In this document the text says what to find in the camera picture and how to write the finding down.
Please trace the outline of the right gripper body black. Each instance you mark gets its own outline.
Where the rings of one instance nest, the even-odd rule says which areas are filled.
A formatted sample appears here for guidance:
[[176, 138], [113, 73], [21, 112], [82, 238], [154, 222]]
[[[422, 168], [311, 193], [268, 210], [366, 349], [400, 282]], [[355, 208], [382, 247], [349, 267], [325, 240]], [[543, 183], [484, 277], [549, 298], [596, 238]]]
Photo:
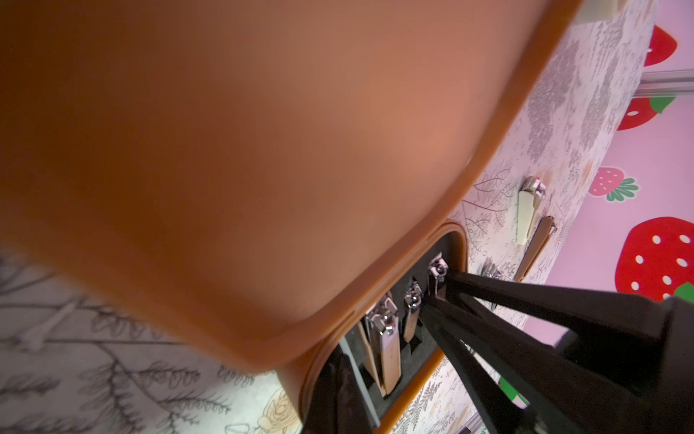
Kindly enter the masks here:
[[691, 433], [693, 305], [605, 295], [557, 316], [569, 332], [531, 354], [520, 393], [551, 433]]

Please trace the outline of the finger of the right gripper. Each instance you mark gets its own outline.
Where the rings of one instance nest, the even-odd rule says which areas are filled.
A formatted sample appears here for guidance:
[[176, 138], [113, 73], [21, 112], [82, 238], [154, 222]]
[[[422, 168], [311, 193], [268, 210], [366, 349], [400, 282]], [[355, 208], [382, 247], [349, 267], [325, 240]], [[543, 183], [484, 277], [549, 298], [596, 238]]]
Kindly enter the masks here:
[[637, 433], [640, 402], [607, 378], [444, 300], [420, 317], [491, 433]]
[[532, 285], [456, 272], [448, 289], [567, 327], [580, 336], [654, 345], [665, 333], [672, 300], [590, 289]]

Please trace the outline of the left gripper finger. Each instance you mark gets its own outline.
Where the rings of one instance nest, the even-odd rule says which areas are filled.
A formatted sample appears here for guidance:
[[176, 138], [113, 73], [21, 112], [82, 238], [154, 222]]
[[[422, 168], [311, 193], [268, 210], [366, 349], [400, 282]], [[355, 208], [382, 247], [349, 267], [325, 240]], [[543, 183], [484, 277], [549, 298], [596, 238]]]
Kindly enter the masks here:
[[305, 434], [367, 434], [373, 427], [352, 362], [336, 347], [322, 368], [305, 416]]

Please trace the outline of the black tray tan case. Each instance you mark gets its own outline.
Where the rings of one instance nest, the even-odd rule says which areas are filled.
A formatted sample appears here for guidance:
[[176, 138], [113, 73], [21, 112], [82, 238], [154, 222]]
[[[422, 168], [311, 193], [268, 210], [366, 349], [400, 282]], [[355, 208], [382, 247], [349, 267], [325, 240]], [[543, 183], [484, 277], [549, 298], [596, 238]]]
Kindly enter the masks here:
[[332, 325], [277, 370], [310, 433], [390, 430], [443, 358], [421, 322], [424, 300], [446, 293], [446, 277], [467, 269], [466, 233], [441, 224], [393, 261], [359, 278]]

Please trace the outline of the large brown nail clipper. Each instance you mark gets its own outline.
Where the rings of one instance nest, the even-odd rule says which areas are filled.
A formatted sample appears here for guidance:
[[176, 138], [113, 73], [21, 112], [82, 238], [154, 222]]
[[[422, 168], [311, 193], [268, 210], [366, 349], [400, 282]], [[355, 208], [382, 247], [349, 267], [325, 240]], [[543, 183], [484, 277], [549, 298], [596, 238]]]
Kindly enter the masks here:
[[365, 314], [358, 330], [365, 351], [365, 370], [385, 398], [401, 378], [399, 309], [390, 292]]

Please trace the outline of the small brown nail clipper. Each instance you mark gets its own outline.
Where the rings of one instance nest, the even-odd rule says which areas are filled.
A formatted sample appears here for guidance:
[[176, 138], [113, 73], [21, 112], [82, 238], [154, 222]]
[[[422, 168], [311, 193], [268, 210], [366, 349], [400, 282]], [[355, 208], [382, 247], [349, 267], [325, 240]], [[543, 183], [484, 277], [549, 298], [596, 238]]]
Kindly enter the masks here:
[[405, 291], [404, 296], [406, 316], [402, 329], [402, 338], [406, 343], [410, 343], [412, 338], [415, 336], [422, 301], [423, 290], [421, 289], [419, 282], [413, 278]]

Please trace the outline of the tan brown case lid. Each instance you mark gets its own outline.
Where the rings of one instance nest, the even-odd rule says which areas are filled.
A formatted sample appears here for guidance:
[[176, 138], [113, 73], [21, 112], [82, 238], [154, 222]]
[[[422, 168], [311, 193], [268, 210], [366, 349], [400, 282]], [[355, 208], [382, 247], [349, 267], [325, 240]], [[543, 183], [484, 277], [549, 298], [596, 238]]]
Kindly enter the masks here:
[[5, 1], [1, 242], [247, 373], [376, 302], [577, 1]]

